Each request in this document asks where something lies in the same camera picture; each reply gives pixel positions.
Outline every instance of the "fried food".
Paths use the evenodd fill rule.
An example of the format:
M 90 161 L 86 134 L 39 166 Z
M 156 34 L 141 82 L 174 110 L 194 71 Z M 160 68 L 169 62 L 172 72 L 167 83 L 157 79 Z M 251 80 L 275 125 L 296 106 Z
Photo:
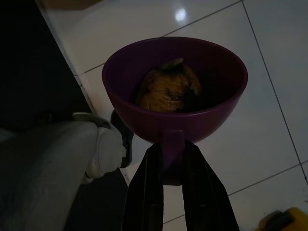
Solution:
M 201 91 L 198 76 L 183 63 L 183 59 L 175 59 L 148 72 L 136 105 L 150 111 L 178 112 L 193 103 L 194 96 L 200 95 Z

